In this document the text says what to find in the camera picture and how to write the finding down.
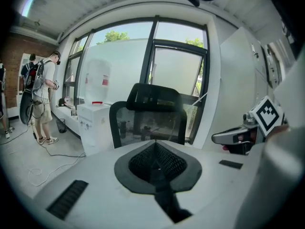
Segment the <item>black backpack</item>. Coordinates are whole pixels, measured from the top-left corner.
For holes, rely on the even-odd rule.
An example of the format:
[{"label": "black backpack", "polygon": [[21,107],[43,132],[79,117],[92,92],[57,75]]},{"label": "black backpack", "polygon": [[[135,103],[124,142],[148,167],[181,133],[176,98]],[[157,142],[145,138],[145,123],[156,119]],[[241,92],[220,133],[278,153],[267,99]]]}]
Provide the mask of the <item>black backpack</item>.
[{"label": "black backpack", "polygon": [[51,60],[48,60],[46,62],[44,62],[44,60],[40,60],[37,64],[35,64],[32,68],[29,69],[25,77],[25,90],[29,89],[32,91],[36,91],[43,86],[44,65],[49,62],[51,62]]}]

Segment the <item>sneaker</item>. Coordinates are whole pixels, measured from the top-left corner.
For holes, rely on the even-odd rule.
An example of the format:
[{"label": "sneaker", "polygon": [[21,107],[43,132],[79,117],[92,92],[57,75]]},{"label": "sneaker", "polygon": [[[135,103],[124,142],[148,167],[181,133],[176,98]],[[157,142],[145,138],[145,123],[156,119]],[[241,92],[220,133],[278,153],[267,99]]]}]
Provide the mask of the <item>sneaker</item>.
[{"label": "sneaker", "polygon": [[8,130],[5,130],[4,132],[5,132],[6,139],[9,139],[10,138],[10,134],[9,134]]},{"label": "sneaker", "polygon": [[38,138],[38,143],[42,145],[45,142],[46,138],[43,136],[42,139]]},{"label": "sneaker", "polygon": [[56,143],[57,141],[58,141],[58,137],[52,137],[52,136],[50,136],[49,139],[46,139],[46,142],[47,142],[48,145],[51,145],[51,144],[53,144],[53,143]]}]

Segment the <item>floor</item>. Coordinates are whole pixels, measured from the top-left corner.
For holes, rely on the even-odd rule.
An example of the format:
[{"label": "floor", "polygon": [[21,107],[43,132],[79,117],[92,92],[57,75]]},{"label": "floor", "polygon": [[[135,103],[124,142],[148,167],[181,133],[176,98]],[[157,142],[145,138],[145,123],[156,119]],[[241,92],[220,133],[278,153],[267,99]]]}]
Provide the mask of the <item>floor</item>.
[{"label": "floor", "polygon": [[55,117],[50,122],[50,130],[51,135],[58,137],[59,140],[55,144],[47,145],[45,143],[43,146],[52,155],[75,157],[50,156],[46,149],[34,139],[31,126],[27,127],[19,119],[11,121],[10,125],[15,128],[10,139],[5,139],[3,134],[0,138],[0,162],[9,180],[30,198],[33,198],[56,176],[84,159],[84,157],[77,158],[84,155],[81,140],[69,130],[60,134]]}]

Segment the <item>mesh chair back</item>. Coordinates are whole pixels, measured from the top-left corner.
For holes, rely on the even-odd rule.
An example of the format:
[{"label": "mesh chair back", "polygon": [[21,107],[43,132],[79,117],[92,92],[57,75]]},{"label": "mesh chair back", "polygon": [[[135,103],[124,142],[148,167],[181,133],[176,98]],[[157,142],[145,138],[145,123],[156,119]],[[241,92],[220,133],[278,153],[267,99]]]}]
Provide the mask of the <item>mesh chair back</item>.
[{"label": "mesh chair back", "polygon": [[154,139],[184,145],[187,116],[174,89],[137,83],[127,102],[111,106],[109,118],[114,148]]},{"label": "mesh chair back", "polygon": [[126,102],[109,111],[114,148],[146,140],[169,140],[184,145],[186,112],[135,111]]}]

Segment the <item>desk surface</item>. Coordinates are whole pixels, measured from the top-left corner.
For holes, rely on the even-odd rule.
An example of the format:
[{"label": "desk surface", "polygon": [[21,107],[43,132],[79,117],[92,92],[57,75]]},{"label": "desk surface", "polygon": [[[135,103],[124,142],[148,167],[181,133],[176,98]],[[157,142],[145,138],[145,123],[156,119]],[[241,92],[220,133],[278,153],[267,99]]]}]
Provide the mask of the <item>desk surface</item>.
[{"label": "desk surface", "polygon": [[[112,151],[98,153],[65,171],[48,183],[35,197],[35,201],[46,208],[74,180],[89,183],[86,190],[65,219],[79,228],[166,228],[172,221],[155,202],[152,195],[131,193],[123,187],[114,174],[114,164],[122,155],[149,141],[120,147]],[[203,172],[191,191],[177,193],[181,208],[196,214],[235,184],[241,170],[218,164],[222,159],[250,163],[255,157],[204,152],[169,141],[165,143],[194,156],[201,163]],[[257,166],[251,166],[248,179],[253,179]]]}]

